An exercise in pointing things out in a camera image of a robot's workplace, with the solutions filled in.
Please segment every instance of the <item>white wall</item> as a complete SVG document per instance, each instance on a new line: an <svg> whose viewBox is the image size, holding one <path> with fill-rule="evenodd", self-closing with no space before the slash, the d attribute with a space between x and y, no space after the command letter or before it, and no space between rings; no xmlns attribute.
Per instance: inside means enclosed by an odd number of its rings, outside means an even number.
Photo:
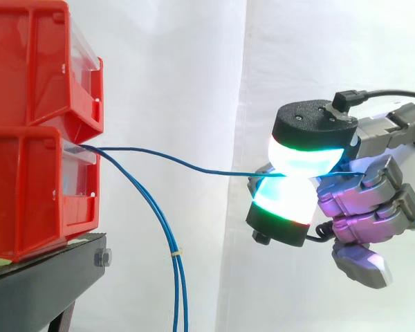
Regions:
<svg viewBox="0 0 415 332"><path fill-rule="evenodd" d="M230 169L246 1L69 3L104 60L105 128L93 144ZM183 249L191 331L213 331L228 179L153 156L114 156L154 195ZM160 225L115 167L103 161L101 178L98 231L107 232L113 262L78 299L71 331L170 331L174 283Z"/></svg>
<svg viewBox="0 0 415 332"><path fill-rule="evenodd" d="M283 104L345 89L415 90L415 1L249 0L243 63L233 165L240 170L267 163ZM403 171L415 184L415 154ZM217 332L415 331L415 232L372 246L394 283L371 290L335 267L332 243L256 244L245 223L249 205L246 180L232 179ZM325 220L317 212L315 222Z"/></svg>

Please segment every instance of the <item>illuminated sensor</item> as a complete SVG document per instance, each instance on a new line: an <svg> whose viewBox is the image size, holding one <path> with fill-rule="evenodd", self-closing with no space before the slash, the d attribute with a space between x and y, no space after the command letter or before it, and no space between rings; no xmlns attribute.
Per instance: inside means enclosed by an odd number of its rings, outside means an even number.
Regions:
<svg viewBox="0 0 415 332"><path fill-rule="evenodd" d="M266 211L285 219L308 225L318 198L307 178L265 178L254 196L254 202Z"/></svg>
<svg viewBox="0 0 415 332"><path fill-rule="evenodd" d="M286 176L312 178L329 173L340 161L344 149L299 151L279 144L273 137L269 142L269 161Z"/></svg>

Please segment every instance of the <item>stacked storage bin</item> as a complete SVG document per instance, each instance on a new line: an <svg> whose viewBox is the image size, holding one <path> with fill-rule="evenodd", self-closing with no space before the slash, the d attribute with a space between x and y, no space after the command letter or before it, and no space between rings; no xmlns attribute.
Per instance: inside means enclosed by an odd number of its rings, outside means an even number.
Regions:
<svg viewBox="0 0 415 332"><path fill-rule="evenodd" d="M98 227L102 60L63 1L0 0L0 259Z"/></svg>

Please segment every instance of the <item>black cable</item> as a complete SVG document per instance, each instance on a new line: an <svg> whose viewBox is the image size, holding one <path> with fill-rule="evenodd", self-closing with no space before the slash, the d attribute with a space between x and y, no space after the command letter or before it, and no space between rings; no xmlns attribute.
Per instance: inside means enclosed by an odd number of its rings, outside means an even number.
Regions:
<svg viewBox="0 0 415 332"><path fill-rule="evenodd" d="M319 237L313 237L311 235L306 235L306 239L314 242L327 242L330 239L335 237L335 233L332 230L333 221L327 221L318 225L315 228L315 231Z"/></svg>
<svg viewBox="0 0 415 332"><path fill-rule="evenodd" d="M383 97L386 95L399 95L415 98L415 92L406 90L377 90L377 91L356 91L348 90L337 92L332 101L332 107L341 113L349 112L353 106L361 105L370 98Z"/></svg>
<svg viewBox="0 0 415 332"><path fill-rule="evenodd" d="M383 97L385 95L400 95L403 97L415 98L415 92L406 90L377 90L366 93L367 98Z"/></svg>

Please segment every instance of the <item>blue cable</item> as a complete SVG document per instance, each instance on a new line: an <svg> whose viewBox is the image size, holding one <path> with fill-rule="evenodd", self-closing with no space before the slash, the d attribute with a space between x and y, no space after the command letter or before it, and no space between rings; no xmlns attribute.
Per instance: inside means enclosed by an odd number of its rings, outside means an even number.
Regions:
<svg viewBox="0 0 415 332"><path fill-rule="evenodd" d="M198 167L193 164L189 164L188 162L185 162L184 160L178 159L176 157L170 156L169 154L162 154L161 152L157 152L154 150L149 149L143 149L141 147L99 147L100 151L136 151L136 152L144 152L146 154L153 154L155 156L159 156L162 158L166 158L169 160L174 161L175 163L178 163L180 165L189 167L190 169L193 169L194 171L198 171L205 174L215 174L215 175L223 175L223 176L246 176L251 178L279 178L283 177L284 175L281 173L248 173L248 172L225 172L225 171L217 171L214 169L206 169L202 167ZM357 176L357 175L364 175L364 173L360 172L333 172L328 173L325 175L320 175L320 178L324 178L327 176Z"/></svg>
<svg viewBox="0 0 415 332"><path fill-rule="evenodd" d="M174 235L172 234L171 228L167 222L163 211L159 208L157 202L155 202L152 195L146 190L145 187L141 185L122 165L120 165L117 161L115 161L110 155L106 154L105 152L101 151L96 147L92 147L89 145L82 145L83 148L93 151L102 157L106 158L112 164L114 164L128 179L131 183L136 187L136 189L142 194L143 198L148 202L151 209L154 211L154 214L157 216L160 224L163 228L163 231L166 235L166 240L169 244L169 250L171 253L178 251L178 246ZM174 283L175 283L175 301L174 301L174 323L173 323L173 332L177 332L178 327L178 299L179 299L179 282L178 282L178 270L180 270L180 278L181 278L181 288L183 293L183 309L184 309L184 328L185 332L189 331L189 319L187 313L187 289L186 289L186 280L185 280L185 273L183 269L183 262L181 261L180 255L172 257L172 267L174 269Z"/></svg>
<svg viewBox="0 0 415 332"><path fill-rule="evenodd" d="M245 176L245 177L259 177L259 178L275 178L275 177L284 177L283 174L280 173L249 173L249 172L225 172L225 171L217 171L213 169L205 169L202 167L198 167L192 164L185 162L184 160L178 159L176 157L162 154L157 151L137 148L137 147L92 147L90 145L81 145L81 147L93 151L103 158L106 158L109 162L114 164L128 179L129 181L136 187L136 189L141 193L143 198L148 202L151 209L154 211L157 219L160 221L163 231L165 232L166 240L169 245L169 250L171 253L178 251L178 246L174 235L172 234L172 230L167 222L167 219L163 213L163 211L158 206L157 202L154 200L152 195L146 190L145 187L141 183L139 183L122 165L120 165L115 159L110 157L110 155L106 154L104 151L137 151L137 152L144 152L147 154L153 154L155 156L160 156L162 158L166 158L172 160L176 163L179 163L183 166L189 167L198 172L202 172L205 174L215 174L215 175L222 175L222 176ZM329 174L322 175L320 177L327 177L327 176L357 176L357 175L364 175L364 173L360 172L333 172ZM189 315L188 315L188 303L187 303L187 287L186 287L186 278L185 272L183 268L183 262L181 260L180 255L176 255L172 257L172 267L174 269L174 284L175 284L175 301L174 301L174 323L173 323L173 332L177 332L178 327L178 301L179 301L179 282L178 282L178 273L180 274L181 279L181 289L183 294L183 311L184 311L184 332L189 331Z"/></svg>

